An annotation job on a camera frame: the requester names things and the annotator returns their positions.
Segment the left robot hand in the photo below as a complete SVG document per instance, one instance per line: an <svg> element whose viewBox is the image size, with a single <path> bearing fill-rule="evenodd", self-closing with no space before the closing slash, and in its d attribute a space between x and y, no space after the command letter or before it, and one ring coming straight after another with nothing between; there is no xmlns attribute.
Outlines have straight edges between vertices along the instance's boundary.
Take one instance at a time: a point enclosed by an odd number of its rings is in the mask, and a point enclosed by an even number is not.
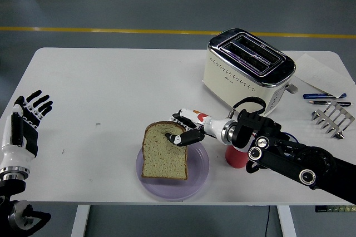
<svg viewBox="0 0 356 237"><path fill-rule="evenodd" d="M38 128L52 110L49 95L37 90L27 97L19 96L6 119L2 139L1 169L29 169L38 153Z"/></svg>

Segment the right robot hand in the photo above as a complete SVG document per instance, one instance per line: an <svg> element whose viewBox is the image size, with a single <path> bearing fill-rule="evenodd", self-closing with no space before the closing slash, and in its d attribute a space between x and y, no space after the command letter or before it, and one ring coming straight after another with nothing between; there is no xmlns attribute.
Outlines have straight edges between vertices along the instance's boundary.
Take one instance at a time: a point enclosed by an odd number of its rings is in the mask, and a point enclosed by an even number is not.
<svg viewBox="0 0 356 237"><path fill-rule="evenodd" d="M172 121L183 126L185 132L174 135L165 133L165 137L174 145L183 147L202 141L206 135L216 138L223 144L229 145L229 119L217 120L205 113L182 108L172 115Z"/></svg>

